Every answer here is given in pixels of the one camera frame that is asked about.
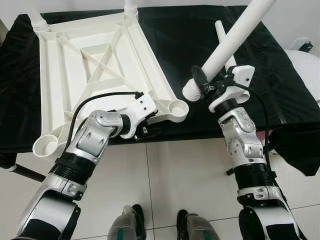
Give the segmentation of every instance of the white pipe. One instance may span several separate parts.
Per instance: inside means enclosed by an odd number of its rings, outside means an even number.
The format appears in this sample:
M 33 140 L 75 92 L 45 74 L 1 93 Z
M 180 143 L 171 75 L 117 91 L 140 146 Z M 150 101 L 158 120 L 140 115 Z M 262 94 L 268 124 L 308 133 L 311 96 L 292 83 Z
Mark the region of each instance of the white pipe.
M 32 3 L 32 0 L 23 0 L 24 8 L 28 14 L 31 25 L 35 32 L 44 32 L 49 30 L 49 25 L 46 20 L 40 15 L 35 6 Z
M 215 22 L 215 29 L 216 29 L 216 33 L 218 35 L 219 43 L 222 43 L 224 41 L 224 39 L 226 38 L 226 32 L 225 32 L 224 26 L 220 20 Z M 225 71 L 227 72 L 230 67 L 236 66 L 236 65 L 237 65 L 237 62 L 235 60 L 235 57 L 232 55 L 224 65 Z
M 124 15 L 138 18 L 138 6 L 136 0 L 125 0 Z
M 252 0 L 250 2 L 227 33 L 223 42 L 220 42 L 202 66 L 202 70 L 209 83 L 244 43 L 275 2 L 276 0 Z M 201 95 L 200 89 L 193 78 L 184 86 L 182 93 L 186 99 L 192 102 L 199 100 Z

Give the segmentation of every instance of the black shoe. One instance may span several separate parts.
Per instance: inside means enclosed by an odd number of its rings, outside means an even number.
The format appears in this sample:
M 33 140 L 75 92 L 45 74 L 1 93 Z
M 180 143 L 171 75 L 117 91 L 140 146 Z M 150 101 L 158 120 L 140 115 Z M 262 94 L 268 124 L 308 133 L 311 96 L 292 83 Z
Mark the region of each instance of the black shoe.
M 135 234 L 137 240 L 146 240 L 147 234 L 145 230 L 145 216 L 142 207 L 139 204 L 135 204 L 132 206 L 133 210 L 135 211 Z
M 189 234 L 187 231 L 187 210 L 180 210 L 176 217 L 176 230 L 177 230 L 177 240 L 189 240 Z

